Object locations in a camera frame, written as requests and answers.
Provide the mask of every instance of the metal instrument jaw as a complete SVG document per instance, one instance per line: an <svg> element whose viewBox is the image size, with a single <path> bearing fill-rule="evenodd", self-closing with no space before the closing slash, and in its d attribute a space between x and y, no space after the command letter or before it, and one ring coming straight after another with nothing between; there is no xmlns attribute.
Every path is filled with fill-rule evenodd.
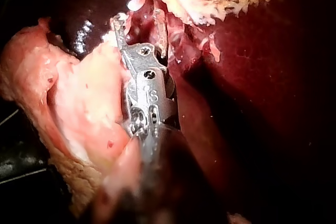
<svg viewBox="0 0 336 224"><path fill-rule="evenodd" d="M131 136L142 135L141 138L145 139L160 124L175 126L171 122L174 124L178 118L177 101L172 98L174 81L167 67L159 62L162 51L165 51L162 41L166 39L161 39L161 47L151 43L128 45L124 20L119 14L114 16L113 24L122 61L132 76L126 88L127 119L124 127Z"/></svg>

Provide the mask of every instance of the blood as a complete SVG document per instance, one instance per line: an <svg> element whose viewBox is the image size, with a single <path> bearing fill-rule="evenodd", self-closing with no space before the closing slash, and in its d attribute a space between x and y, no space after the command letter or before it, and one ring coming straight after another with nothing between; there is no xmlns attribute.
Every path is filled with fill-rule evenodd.
<svg viewBox="0 0 336 224"><path fill-rule="evenodd" d="M114 143L111 140L108 140L107 149L112 148L113 146L114 146Z"/></svg>

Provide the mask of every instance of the metal screw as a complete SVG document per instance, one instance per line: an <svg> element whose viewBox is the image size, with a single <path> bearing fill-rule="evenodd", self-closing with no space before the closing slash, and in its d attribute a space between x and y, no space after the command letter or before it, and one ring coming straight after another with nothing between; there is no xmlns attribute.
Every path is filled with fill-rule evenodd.
<svg viewBox="0 0 336 224"><path fill-rule="evenodd" d="M155 72L153 70L147 70L143 76L147 78L148 80L152 80L155 78Z"/></svg>
<svg viewBox="0 0 336 224"><path fill-rule="evenodd" d="M146 56L146 55L149 55L150 52L151 52L151 48L142 47L139 51L139 54L142 55L142 56Z"/></svg>

